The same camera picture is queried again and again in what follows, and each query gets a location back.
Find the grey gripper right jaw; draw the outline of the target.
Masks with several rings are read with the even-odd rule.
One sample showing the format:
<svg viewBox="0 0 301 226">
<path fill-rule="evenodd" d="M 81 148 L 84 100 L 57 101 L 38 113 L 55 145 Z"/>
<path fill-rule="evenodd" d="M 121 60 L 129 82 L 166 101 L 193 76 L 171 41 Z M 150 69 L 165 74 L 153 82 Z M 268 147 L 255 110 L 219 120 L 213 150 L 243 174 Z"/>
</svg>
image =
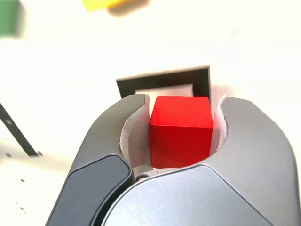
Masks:
<svg viewBox="0 0 301 226">
<path fill-rule="evenodd" d="M 104 226 L 296 226 L 298 175 L 281 128 L 248 100 L 218 106 L 226 138 L 212 156 L 149 177 L 111 206 Z"/>
</svg>

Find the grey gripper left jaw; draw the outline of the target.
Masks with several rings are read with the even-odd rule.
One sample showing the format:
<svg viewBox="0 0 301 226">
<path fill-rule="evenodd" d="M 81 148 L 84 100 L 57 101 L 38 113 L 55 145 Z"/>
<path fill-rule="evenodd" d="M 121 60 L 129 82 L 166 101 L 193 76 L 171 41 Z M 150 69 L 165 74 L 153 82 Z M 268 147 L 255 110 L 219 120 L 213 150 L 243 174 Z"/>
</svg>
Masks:
<svg viewBox="0 0 301 226">
<path fill-rule="evenodd" d="M 47 220 L 49 226 L 101 223 L 112 203 L 135 182 L 134 168 L 150 168 L 149 96 L 134 94 L 92 124 Z"/>
</svg>

